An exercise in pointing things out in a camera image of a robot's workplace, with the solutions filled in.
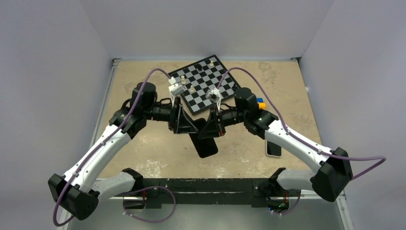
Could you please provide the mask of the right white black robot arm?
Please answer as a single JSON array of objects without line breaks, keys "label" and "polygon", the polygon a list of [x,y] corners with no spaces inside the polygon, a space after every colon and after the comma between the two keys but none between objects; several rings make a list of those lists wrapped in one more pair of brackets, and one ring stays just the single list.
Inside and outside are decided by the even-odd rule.
[{"label": "right white black robot arm", "polygon": [[217,88],[209,90],[206,98],[215,104],[200,130],[200,139],[222,137],[227,126],[243,123],[249,133],[287,150],[309,167],[307,171],[278,169],[269,181],[273,194],[304,189],[333,202],[352,180],[349,155],[344,149],[338,147],[332,150],[286,127],[281,118],[259,107],[255,94],[249,88],[237,89],[234,93],[235,106],[223,111],[220,110],[221,95]]}]

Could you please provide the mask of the black phone case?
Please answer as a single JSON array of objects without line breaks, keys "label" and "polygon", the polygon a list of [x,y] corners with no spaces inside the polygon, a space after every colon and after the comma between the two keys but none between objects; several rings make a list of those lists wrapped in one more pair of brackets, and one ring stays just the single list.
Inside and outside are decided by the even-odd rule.
[{"label": "black phone case", "polygon": [[190,133],[189,137],[200,158],[207,158],[218,153],[218,147],[213,138],[201,139],[199,133]]}]

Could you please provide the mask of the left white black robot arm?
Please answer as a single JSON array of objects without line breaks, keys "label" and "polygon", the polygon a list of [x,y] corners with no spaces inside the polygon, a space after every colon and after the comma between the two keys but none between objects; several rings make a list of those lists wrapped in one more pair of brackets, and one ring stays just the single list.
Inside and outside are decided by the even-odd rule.
[{"label": "left white black robot arm", "polygon": [[72,218],[85,220],[101,201],[123,193],[139,195],[143,177],[133,169],[124,169],[117,176],[101,181],[97,178],[112,158],[146,127],[148,120],[168,123],[169,130],[175,134],[196,134],[198,129],[180,101],[181,94],[187,90],[185,85],[173,83],[169,86],[169,98],[159,101],[154,84],[139,83],[86,154],[64,174],[49,178],[56,207],[62,207]]}]

